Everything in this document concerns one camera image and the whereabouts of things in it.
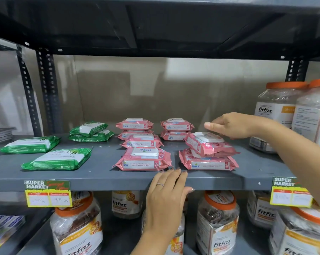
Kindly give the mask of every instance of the transparent plastic jar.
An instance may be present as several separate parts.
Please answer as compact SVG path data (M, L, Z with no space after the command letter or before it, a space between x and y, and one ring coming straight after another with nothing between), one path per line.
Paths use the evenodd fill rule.
M297 99L292 130L320 146L320 79L311 81Z
M113 215L122 219L135 219L141 216L143 191L112 191Z
M141 233L146 225L146 211L142 214ZM165 252L166 255L178 255L183 253L183 243L185 238L185 216L181 215L181 221L177 233L171 240Z
M229 255L237 235L240 208L230 191L205 191L198 204L196 244L202 255Z
M297 98L305 92L306 86L304 81L267 83L265 92L257 99L255 115L291 128ZM250 146L266 153L276 153L269 143L257 137L250 138Z
M73 191L72 207L55 208L50 217L56 255L96 255L103 240L101 211L90 191Z
M250 191L247 199L247 215L257 227L271 229L280 206L270 205L270 191Z
M320 255L320 208L278 210L269 249L273 255Z

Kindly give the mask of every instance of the pink plastic packaging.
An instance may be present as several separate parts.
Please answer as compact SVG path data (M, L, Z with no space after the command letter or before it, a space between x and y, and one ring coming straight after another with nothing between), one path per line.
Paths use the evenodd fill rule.
M171 118L161 122L161 126L166 131L171 132L190 132L194 126L183 118Z
M114 166L122 171L161 171L172 166L172 160L171 154L163 149L137 147L127 149Z
M146 130L146 131L123 131L122 133L120 133L118 135L118 138L121 139L121 140L126 140L128 139L128 137L130 135L133 135L133 134L147 134L147 133L153 133L152 130Z
M128 139L120 144L125 148L136 148L136 147L156 147L159 148L163 146L158 135L155 134L133 134L128 137Z
M118 122L116 127L123 129L123 130L131 130L131 131L138 131L138 130L148 130L152 128L153 123L148 120L144 120L143 118L127 118L122 122Z
M183 140L191 132L168 132L163 131L160 135L164 140Z
M215 142L205 142L197 136L206 136L206 138L213 138L210 141ZM235 154L239 154L234 147L224 141L220 136L212 134L212 133L190 133L185 138L186 144L193 150L195 150L201 157L206 156L214 156L214 157L225 157L225 156L233 156Z
M232 171L239 167L232 157L195 157L190 149L180 150L179 157L187 169Z

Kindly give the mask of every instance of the upper shelf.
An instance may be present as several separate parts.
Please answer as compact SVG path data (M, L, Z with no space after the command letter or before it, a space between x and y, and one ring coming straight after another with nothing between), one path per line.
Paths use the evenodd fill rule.
M21 164L43 154L9 155L0 152L0 191L24 191L24 180L70 180L71 190L146 190L157 172L121 171L113 165L125 148L116 136L108 142L78 143L63 135L55 149L93 148L91 157L75 171L22 171ZM240 152L234 156L239 168L233 171L189 170L187 186L196 190L270 190L275 176L293 177L277 155L268 155L248 146L248 140L230 141ZM164 141L171 153L172 165L180 166L178 150L187 148L183 141Z
M320 60L320 0L0 0L0 38L52 54Z

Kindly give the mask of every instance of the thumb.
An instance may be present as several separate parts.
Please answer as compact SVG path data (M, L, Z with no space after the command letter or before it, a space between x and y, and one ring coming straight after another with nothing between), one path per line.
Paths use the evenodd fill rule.
M204 124L204 127L210 131L221 133L221 134L225 131L225 125L212 123L212 122L206 122Z
M180 207L183 209L183 204L185 203L186 200L186 196L188 193L194 192L195 189L193 189L192 187L185 187L183 189L182 195L181 195L181 201L180 201Z

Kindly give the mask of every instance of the stack of green wipes packages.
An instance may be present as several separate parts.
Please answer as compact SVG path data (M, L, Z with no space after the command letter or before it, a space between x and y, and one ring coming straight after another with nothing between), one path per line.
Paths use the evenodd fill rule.
M60 138L56 136L19 139L5 145L1 151L8 154L47 153L59 142Z
M48 152L34 161L22 164L26 170L75 170L88 158L92 149L61 149Z
M70 131L69 139L78 142L103 142L114 135L112 131L106 130L108 124L100 122L87 122Z

